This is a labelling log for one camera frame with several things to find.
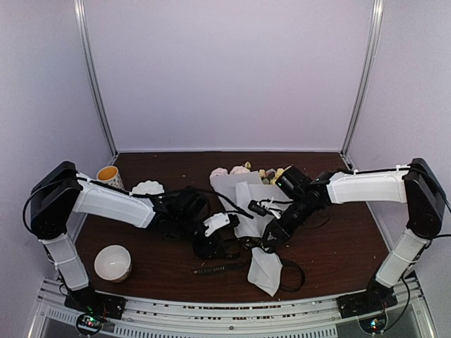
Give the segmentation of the yellow blossom stem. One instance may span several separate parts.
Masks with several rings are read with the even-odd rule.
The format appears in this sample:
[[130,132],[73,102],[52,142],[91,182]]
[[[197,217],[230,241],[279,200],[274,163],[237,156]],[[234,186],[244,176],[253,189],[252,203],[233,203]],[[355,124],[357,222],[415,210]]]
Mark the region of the yellow blossom stem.
[[263,184],[270,184],[274,185],[276,183],[276,180],[285,172],[284,168],[278,168],[278,169],[260,169],[259,170],[259,177]]

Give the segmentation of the translucent white wrapping paper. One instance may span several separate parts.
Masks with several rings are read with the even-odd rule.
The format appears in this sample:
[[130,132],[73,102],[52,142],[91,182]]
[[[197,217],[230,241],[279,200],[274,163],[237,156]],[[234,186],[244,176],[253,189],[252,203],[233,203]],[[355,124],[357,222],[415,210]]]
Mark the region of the translucent white wrapping paper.
[[221,195],[224,209],[230,211],[238,206],[248,214],[238,216],[239,225],[234,230],[237,239],[250,241],[247,280],[274,296],[280,289],[283,264],[279,255],[263,244],[263,236],[268,223],[284,209],[275,204],[275,200],[282,197],[281,191],[274,185],[264,184],[257,171],[243,166],[232,170],[217,168],[211,172],[209,181],[214,191]]

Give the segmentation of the pink rose stem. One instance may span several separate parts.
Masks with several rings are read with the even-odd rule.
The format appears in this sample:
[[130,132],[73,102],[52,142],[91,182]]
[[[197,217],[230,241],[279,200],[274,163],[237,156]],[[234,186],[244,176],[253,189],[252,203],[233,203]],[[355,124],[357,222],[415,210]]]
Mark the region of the pink rose stem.
[[252,164],[247,161],[243,163],[242,165],[237,165],[232,168],[230,171],[231,175],[240,175],[240,174],[247,174],[250,173],[252,169]]

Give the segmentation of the pink flower stem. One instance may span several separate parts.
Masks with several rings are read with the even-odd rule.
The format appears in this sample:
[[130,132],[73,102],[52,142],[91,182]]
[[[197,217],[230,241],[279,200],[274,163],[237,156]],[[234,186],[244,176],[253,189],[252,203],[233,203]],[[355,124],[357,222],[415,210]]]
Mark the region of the pink flower stem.
[[229,174],[229,172],[226,168],[216,168],[211,171],[209,179],[212,180],[215,177],[220,177],[220,176],[224,176],[224,175],[228,175],[228,174]]

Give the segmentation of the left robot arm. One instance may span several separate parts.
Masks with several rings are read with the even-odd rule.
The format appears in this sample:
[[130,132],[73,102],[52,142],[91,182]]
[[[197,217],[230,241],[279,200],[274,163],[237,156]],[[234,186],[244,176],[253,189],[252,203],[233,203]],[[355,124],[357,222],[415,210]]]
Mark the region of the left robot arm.
[[170,234],[207,241],[207,256],[216,252],[211,238],[231,224],[227,213],[201,220],[209,199],[203,189],[187,187],[172,192],[133,193],[94,180],[64,161],[32,189],[22,211],[25,229],[50,255],[68,293],[87,313],[101,307],[88,272],[68,235],[66,223],[84,213],[127,223],[139,229],[155,228]]

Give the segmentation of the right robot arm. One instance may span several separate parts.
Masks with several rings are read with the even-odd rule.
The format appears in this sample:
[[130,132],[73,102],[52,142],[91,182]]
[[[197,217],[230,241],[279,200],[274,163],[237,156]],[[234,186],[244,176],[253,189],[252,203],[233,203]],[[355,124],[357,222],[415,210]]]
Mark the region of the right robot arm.
[[333,204],[387,201],[407,205],[405,231],[362,294],[362,306],[368,311],[377,310],[388,300],[403,273],[438,237],[444,214],[450,209],[445,191],[422,158],[388,169],[324,172],[314,180],[290,166],[276,180],[276,186],[290,203],[265,227],[262,242],[269,247],[287,242],[314,212]]

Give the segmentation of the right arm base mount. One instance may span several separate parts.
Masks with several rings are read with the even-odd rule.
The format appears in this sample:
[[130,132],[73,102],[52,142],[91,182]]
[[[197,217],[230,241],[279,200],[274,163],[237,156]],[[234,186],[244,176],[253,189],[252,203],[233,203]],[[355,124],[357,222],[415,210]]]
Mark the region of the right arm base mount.
[[341,318],[351,318],[396,306],[397,298],[393,294],[382,298],[377,294],[359,292],[356,294],[339,296],[337,298],[337,303]]

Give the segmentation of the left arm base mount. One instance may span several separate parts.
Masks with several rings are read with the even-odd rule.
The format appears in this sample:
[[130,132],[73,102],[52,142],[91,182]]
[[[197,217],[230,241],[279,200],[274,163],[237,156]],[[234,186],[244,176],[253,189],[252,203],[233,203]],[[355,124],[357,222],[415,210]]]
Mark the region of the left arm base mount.
[[120,320],[125,310],[126,299],[108,294],[70,294],[64,301],[64,306],[83,313],[93,314],[103,318]]

